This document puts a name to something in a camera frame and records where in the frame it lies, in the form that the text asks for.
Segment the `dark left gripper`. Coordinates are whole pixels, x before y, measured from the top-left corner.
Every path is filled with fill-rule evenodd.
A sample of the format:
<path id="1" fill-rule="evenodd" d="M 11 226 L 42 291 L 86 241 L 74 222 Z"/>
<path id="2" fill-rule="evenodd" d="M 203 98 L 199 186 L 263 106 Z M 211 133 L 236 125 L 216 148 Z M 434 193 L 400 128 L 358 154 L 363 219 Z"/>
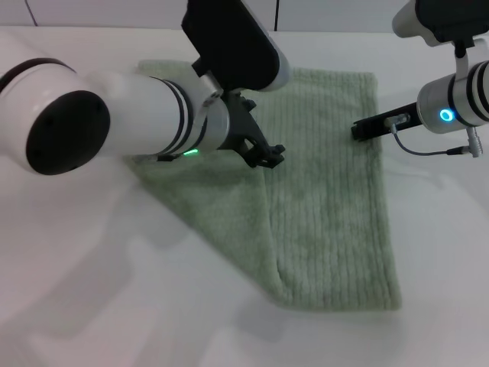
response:
<path id="1" fill-rule="evenodd" d="M 244 155 L 245 163 L 252 168 L 265 167 L 273 169 L 282 162 L 283 145 L 269 145 L 251 114 L 257 104 L 240 93 L 226 93 L 222 101 L 228 110 L 229 128 L 223 150 L 246 152 L 245 141 L 252 144 L 251 150 Z"/>

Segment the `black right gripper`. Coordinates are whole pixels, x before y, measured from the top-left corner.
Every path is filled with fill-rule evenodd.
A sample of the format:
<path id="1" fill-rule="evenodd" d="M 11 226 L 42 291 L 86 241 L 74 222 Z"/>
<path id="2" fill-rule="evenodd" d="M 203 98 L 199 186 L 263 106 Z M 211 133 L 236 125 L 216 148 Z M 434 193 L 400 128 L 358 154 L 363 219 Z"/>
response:
<path id="1" fill-rule="evenodd" d="M 380 136 L 421 126 L 415 102 L 404 105 L 379 116 L 356 121 L 351 127 L 351 135 L 355 141 L 367 141 Z"/>

